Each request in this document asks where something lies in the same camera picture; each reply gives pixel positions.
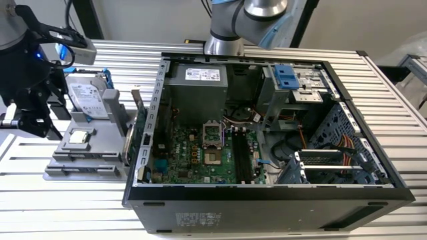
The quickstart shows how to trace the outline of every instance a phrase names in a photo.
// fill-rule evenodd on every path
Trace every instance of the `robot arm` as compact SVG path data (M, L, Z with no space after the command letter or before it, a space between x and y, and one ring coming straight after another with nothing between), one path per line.
M54 32L62 38L52 36ZM40 44L57 43L68 49L72 61L61 65L48 61ZM20 136L62 138L49 117L50 109L60 120L69 120L64 94L68 93L62 68L70 67L76 49L88 39L72 28L38 22L33 11L13 0L0 0L0 95L3 105L16 105L12 119L0 120L0 129Z
M210 37L204 54L242 56L241 38L270 50L285 34L293 13L286 0L212 0Z

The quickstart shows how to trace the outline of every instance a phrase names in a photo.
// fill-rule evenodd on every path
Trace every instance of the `power supply label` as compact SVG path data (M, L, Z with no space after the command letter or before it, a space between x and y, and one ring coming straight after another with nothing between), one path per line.
M188 68L185 70L185 80L220 81L220 70Z

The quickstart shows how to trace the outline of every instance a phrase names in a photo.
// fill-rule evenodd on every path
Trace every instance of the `aluminum extrusion table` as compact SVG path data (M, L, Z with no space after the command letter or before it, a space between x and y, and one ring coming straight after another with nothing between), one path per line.
M120 101L134 108L137 87L149 105L161 52L202 52L200 44L93 41L93 66L112 73ZM352 232L149 235L132 210L121 207L122 182L44 181L42 172L57 141L8 136L0 147L1 239L427 239L427 123L372 60L354 51L245 47L248 57L329 61L368 126L410 188L416 201ZM66 121L54 121L66 129Z

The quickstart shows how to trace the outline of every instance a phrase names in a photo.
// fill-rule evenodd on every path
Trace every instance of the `case label sticker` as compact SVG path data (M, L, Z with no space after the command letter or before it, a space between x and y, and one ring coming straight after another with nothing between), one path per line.
M176 212L174 216L180 227L214 227L221 221L221 212Z
M254 117L253 117L253 122L258 122L261 119L261 115L258 115L257 113L254 113Z
M188 68L185 70L185 80L220 81L220 70Z

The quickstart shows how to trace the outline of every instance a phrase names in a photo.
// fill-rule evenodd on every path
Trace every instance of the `ram slot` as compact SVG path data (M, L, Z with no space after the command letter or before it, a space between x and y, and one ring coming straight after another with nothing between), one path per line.
M236 183L250 183L250 159L249 159L249 146L245 137L245 132L234 131L232 133L232 154L234 164Z

